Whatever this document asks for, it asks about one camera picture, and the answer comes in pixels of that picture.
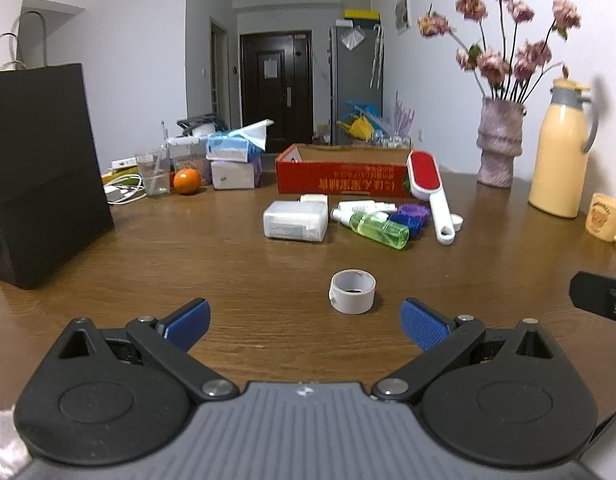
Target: orange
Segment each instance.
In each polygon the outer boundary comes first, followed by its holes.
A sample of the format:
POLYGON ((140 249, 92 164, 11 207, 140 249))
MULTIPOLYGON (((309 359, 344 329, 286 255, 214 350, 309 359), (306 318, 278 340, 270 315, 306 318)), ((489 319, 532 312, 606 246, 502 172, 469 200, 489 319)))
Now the orange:
POLYGON ((193 168, 186 168, 185 170, 177 171, 173 184, 177 193, 189 195, 197 191, 201 186, 201 175, 193 168))

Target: yellow mug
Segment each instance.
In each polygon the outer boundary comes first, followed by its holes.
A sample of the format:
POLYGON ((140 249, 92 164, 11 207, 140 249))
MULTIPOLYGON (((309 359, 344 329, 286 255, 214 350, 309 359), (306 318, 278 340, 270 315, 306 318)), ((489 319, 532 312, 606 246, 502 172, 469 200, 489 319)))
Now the yellow mug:
POLYGON ((616 199, 603 193, 592 196, 586 231, 605 242, 616 242, 616 199))

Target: wall picture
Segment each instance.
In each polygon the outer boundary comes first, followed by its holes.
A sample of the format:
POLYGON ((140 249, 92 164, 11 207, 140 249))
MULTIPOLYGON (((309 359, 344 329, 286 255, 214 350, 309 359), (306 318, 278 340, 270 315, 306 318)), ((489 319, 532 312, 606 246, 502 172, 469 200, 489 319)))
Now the wall picture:
POLYGON ((412 13, 410 0, 399 0, 394 8, 395 25, 397 32, 403 34, 412 28, 412 13))

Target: door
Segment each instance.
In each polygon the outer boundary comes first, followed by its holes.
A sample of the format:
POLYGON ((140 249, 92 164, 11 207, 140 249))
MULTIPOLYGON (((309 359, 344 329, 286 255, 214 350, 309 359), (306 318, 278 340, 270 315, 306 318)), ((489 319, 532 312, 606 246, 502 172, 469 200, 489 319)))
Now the door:
POLYGON ((210 95, 213 113, 230 121, 230 75, 228 59, 228 33, 217 23, 210 23, 210 95))
POLYGON ((241 37, 243 123, 265 119, 266 151, 312 142, 311 32, 267 32, 241 37))

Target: wooden table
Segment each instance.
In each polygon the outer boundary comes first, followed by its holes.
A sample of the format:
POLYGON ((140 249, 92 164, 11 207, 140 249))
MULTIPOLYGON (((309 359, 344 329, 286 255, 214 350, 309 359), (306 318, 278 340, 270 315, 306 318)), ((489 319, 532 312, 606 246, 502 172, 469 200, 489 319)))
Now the wooden table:
MULTIPOLYGON (((599 405, 616 408, 616 324, 571 306, 578 270, 616 276, 616 247, 511 191, 449 174, 444 185, 464 228, 450 247, 431 226, 396 251, 330 224, 321 244, 268 240, 262 213, 280 197, 274 175, 257 190, 212 189, 118 206, 116 230, 41 288, 0 282, 0 405, 12 404, 70 319, 123 326, 207 298, 210 331, 191 354, 243 386, 248 380, 353 381, 369 388, 419 354, 402 333, 399 306, 415 296, 454 317, 512 327, 536 317, 557 338, 599 405), (345 316, 328 301, 331 276, 364 269, 377 281, 373 309, 345 316)), ((331 197, 330 205, 338 201, 331 197)))

